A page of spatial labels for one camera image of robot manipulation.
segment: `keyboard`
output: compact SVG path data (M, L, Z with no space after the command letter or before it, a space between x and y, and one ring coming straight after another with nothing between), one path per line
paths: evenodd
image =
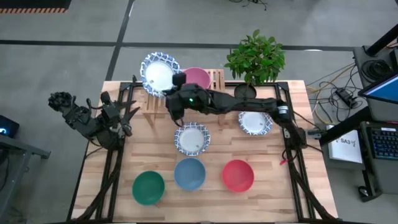
M398 160L398 132L372 129L374 157L379 159Z

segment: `green bowl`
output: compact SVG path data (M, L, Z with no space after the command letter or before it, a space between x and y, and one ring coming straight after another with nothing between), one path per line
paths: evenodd
M155 171L145 171L138 175L132 185L132 196L141 205L153 205L164 194L164 180Z

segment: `red bowl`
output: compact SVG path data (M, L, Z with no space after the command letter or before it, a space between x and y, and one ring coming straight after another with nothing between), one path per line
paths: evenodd
M254 182L254 172L247 162L235 159L224 166L222 178L225 187L240 193L250 189Z
M210 86L210 75L202 68L188 68L184 71L187 74L186 83L196 83L200 87L207 89Z

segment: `green leaves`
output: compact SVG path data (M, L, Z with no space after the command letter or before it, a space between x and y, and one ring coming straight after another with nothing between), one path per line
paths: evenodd
M238 49L227 55L228 63L224 67L232 70L232 77L241 78L253 85L269 80L275 81L284 69L285 56L282 44L277 44L274 37L266 38L255 30L252 36L240 41Z

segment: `plant pot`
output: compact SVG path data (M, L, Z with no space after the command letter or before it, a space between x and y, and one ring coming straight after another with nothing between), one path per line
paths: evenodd
M257 96L257 91L252 85L242 83L235 87L234 96L237 98L253 99Z

